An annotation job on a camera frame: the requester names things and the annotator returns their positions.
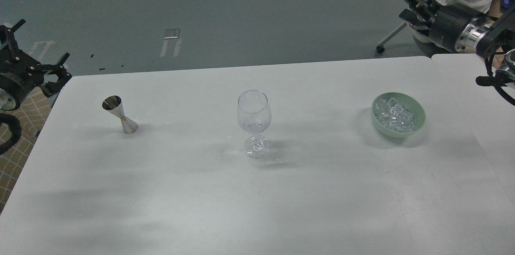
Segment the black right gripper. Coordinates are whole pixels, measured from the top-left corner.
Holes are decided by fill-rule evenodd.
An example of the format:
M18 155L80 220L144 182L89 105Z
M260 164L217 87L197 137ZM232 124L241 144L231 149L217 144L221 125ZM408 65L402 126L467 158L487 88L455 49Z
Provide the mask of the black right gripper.
M489 17L462 4L440 6L436 0L404 0L408 8L399 18L417 31L429 31L435 45L451 53L475 50L488 32Z

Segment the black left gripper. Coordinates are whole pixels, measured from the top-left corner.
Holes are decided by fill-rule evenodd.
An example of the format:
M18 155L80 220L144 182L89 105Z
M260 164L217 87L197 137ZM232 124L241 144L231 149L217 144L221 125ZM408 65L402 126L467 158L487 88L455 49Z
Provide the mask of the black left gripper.
M65 53L56 64L41 64L27 53L20 51L14 33L24 23L26 20L21 19L11 27L0 26L1 110L4 111L20 108L26 97L36 87L50 98L58 94L72 78L64 66L70 56L69 53ZM46 76L54 76L57 80L45 82Z

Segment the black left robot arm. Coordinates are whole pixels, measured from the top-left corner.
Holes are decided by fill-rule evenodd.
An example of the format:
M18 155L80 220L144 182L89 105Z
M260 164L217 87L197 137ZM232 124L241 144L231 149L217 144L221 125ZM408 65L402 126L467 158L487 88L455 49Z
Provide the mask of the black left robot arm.
M50 98L72 78L64 66L69 53L65 53L56 64L42 64L19 48L15 32L24 23L26 20L21 19L13 26L1 26L0 125L5 126L9 134L1 143L1 154L13 148L22 136L21 122L10 112L18 110L34 88L40 88Z

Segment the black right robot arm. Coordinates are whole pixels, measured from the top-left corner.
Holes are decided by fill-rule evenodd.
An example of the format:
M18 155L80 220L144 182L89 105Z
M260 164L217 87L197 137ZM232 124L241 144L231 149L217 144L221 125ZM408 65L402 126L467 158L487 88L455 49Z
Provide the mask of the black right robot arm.
M437 0L404 0L408 9L399 17L421 35L451 53L473 50L484 59L486 76L479 86L493 87L514 104L504 88L514 87L514 7L495 19L463 4L440 4Z

